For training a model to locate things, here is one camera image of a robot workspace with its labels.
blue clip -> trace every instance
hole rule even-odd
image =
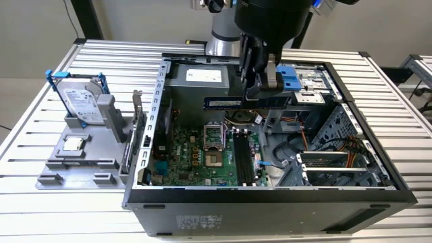
[[[53,87],[53,90],[57,92],[58,88],[57,88],[57,85],[55,85],[55,81],[53,80],[53,70],[51,69],[49,69],[46,71],[46,79],[47,79],[47,81],[49,81],[49,83],[50,83],[50,85]]]
[[[55,78],[70,78],[71,77],[71,73],[70,72],[57,72],[54,74]]]
[[[291,66],[278,66],[277,71],[282,73],[285,78],[285,91],[302,90],[302,83],[295,68]]]
[[[322,0],[315,0],[314,7],[318,7],[321,5],[321,3],[322,3]]]
[[[266,161],[262,161],[262,160],[259,160],[257,163],[259,165],[265,165],[265,166],[273,166],[274,165],[271,162],[266,162]]]
[[[102,90],[106,95],[110,95],[110,89],[109,89],[109,83],[107,83],[107,76],[102,74],[102,72],[98,75],[98,78],[101,78],[102,82]]]

blue drive bracket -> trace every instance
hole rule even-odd
[[[98,75],[98,78],[101,79],[102,82],[102,90],[106,95],[110,95],[110,89],[109,89],[109,83],[107,83],[107,76],[102,74],[102,72]]]
[[[285,78],[285,91],[301,91],[303,87],[295,68],[291,66],[278,66],[277,72],[281,72]]]
[[[62,97],[62,95],[61,95],[59,89],[58,89],[58,87],[57,87],[55,80],[54,80],[54,78],[53,78],[53,70],[51,70],[51,69],[49,69],[47,72],[46,72],[46,79],[47,79],[47,81],[49,81],[49,83],[50,83],[50,85],[51,85],[51,87],[53,87],[53,90],[58,93],[58,95],[59,95],[59,97],[61,97],[62,103],[63,103],[63,105],[66,106],[66,109],[67,109],[67,112],[69,112],[69,117],[73,117],[73,113],[71,113],[71,111],[70,111],[70,109],[69,109],[69,107],[67,107],[66,101],[63,100],[63,97]]]

aluminum extrusion table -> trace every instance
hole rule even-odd
[[[203,54],[205,48],[89,40],[74,44],[57,71],[103,72],[117,107],[125,116],[133,116],[134,90],[143,91],[143,106],[150,107],[162,52]],[[419,204],[354,235],[302,239],[289,235],[170,237],[165,241],[431,242],[431,124],[371,58],[355,52],[285,50],[283,59],[333,63]],[[123,210],[123,190],[35,188],[66,126],[65,115],[63,104],[47,84],[0,146],[0,236],[9,236],[0,241],[159,242],[146,235],[134,213]]]

label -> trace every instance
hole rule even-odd
[[[190,69],[187,71],[187,81],[222,83],[223,72],[221,70]]]
[[[179,229],[219,229],[223,224],[222,215],[178,215]]]
[[[289,165],[289,160],[285,160],[285,161],[283,161],[283,166],[287,167],[287,165]]]
[[[239,106],[242,105],[241,100],[234,100],[234,101],[210,101],[209,103],[210,106]]]
[[[255,123],[262,124],[262,121],[263,121],[263,116],[258,115],[258,117],[255,119]]]
[[[306,81],[303,81],[303,83],[306,86],[314,86],[314,81],[311,81],[311,80],[306,80]]]
[[[103,124],[94,94],[89,90],[65,89],[77,116],[89,124]]]

aluminum rail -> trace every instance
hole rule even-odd
[[[134,90],[145,92],[143,106],[150,107],[163,52],[203,54],[205,48],[199,45],[89,40],[86,44],[73,46],[58,70],[81,74],[105,72],[117,107],[125,116],[131,116]],[[375,62],[359,53],[285,50],[283,59],[334,64],[399,172],[415,191],[419,204],[354,235],[302,239],[289,235],[171,237],[165,240],[399,243],[415,238],[415,242],[432,242],[432,132],[429,123]],[[66,239],[75,242],[161,242],[161,239],[149,238],[134,213],[122,209],[123,190],[35,188],[45,160],[66,126],[65,114],[58,95],[46,85],[0,146],[0,236],[7,236],[2,242],[59,242]]]

